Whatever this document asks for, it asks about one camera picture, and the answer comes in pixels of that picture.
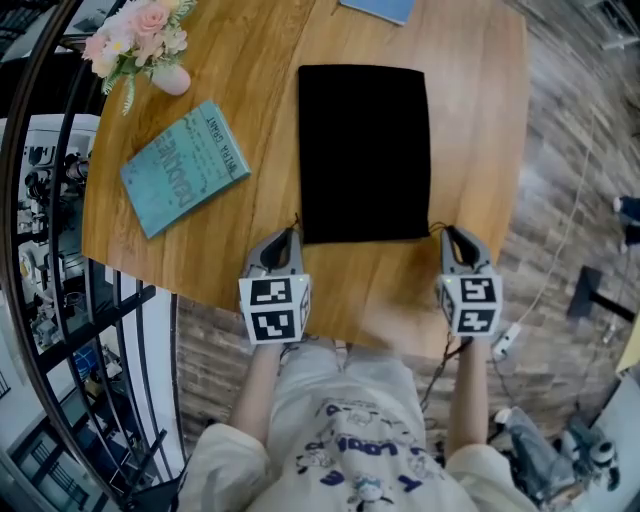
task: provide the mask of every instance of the blue book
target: blue book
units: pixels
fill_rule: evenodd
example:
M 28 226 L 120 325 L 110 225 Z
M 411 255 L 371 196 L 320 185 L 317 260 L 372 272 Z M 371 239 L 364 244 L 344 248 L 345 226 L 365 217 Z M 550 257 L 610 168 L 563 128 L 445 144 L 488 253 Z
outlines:
M 217 105 L 205 101 L 120 171 L 147 238 L 251 174 Z
M 340 0 L 340 3 L 404 25 L 409 21 L 415 0 Z

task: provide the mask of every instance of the black and white marker cube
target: black and white marker cube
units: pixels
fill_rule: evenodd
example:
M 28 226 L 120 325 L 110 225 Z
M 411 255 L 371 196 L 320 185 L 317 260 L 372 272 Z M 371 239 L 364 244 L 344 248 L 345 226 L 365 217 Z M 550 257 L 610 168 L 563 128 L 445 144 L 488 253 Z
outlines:
M 455 336 L 491 336 L 502 312 L 502 277 L 496 274 L 443 274 L 438 302 Z
M 240 305 L 254 345 L 300 341 L 311 310 L 308 274 L 239 280 Z

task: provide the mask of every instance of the white cable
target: white cable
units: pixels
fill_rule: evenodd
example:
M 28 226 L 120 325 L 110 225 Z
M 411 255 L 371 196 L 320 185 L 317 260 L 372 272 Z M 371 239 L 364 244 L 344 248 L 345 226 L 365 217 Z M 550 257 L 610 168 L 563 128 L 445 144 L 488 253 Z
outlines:
M 547 286 L 549 285 L 549 279 L 551 279 L 551 275 L 553 274 L 553 271 L 555 270 L 556 263 L 558 262 L 558 257 L 560 256 L 560 253 L 562 252 L 562 249 L 564 249 L 564 246 L 567 243 L 567 239 L 569 237 L 569 231 L 571 231 L 571 226 L 573 225 L 573 217 L 575 216 L 576 212 L 578 211 L 578 205 L 580 204 L 580 194 L 582 193 L 582 186 L 584 185 L 584 178 L 585 178 L 585 176 L 587 174 L 587 167 L 589 166 L 589 156 L 591 156 L 591 148 L 593 146 L 593 130 L 594 130 L 594 126 L 595 126 L 595 115 L 594 115 L 593 110 L 592 110 L 591 111 L 591 134 L 589 136 L 589 146 L 587 147 L 587 152 L 585 153 L 585 156 L 584 156 L 584 164 L 582 166 L 582 175 L 580 176 L 580 184 L 578 185 L 578 190 L 576 192 L 576 199 L 575 199 L 575 202 L 573 203 L 573 209 L 571 210 L 571 214 L 569 215 L 569 220 L 567 221 L 567 227 L 564 230 L 564 235 L 562 236 L 562 240 L 560 241 L 560 245 L 558 246 L 558 249 L 556 249 L 556 252 L 553 255 L 553 260 L 551 261 L 551 266 L 549 267 L 547 275 L 545 276 L 544 281 L 542 282 L 542 286 L 540 287 L 540 290 L 538 290 L 538 294 L 536 295 L 535 299 L 533 299 L 533 302 L 527 308 L 527 310 L 524 313 L 522 313 L 520 318 L 518 318 L 518 320 L 515 322 L 517 324 L 522 323 L 522 321 L 525 318 L 527 318 L 527 316 L 529 316 L 529 314 L 533 311 L 533 309 L 538 305 L 538 302 L 540 301 L 540 298 L 542 297 L 542 294 L 545 292 L 545 290 L 547 289 Z

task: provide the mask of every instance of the person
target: person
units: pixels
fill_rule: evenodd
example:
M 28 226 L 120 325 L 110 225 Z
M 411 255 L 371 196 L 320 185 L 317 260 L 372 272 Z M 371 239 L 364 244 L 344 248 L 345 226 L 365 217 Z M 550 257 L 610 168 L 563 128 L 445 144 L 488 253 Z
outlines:
M 613 199 L 613 211 L 621 213 L 631 221 L 640 222 L 640 199 L 637 197 L 620 196 Z M 630 245 L 640 243 L 640 226 L 627 224 L 624 230 L 624 240 L 620 242 L 620 252 L 625 254 Z
M 412 372 L 388 351 L 331 340 L 257 346 L 227 424 L 199 438 L 181 512 L 344 510 L 533 512 L 508 461 L 487 446 L 489 345 L 459 359 L 442 468 L 426 451 Z

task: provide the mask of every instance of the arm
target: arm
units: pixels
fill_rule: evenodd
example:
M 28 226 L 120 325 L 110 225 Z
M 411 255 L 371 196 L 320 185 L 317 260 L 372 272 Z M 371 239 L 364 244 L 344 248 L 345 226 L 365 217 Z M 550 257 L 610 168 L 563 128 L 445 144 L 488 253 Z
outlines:
M 263 446 L 269 432 L 281 351 L 280 343 L 256 347 L 228 422 L 229 426 L 250 435 Z
M 489 433 L 487 358 L 489 344 L 474 341 L 460 354 L 456 385 L 449 414 L 445 454 L 449 459 L 460 448 L 486 444 Z

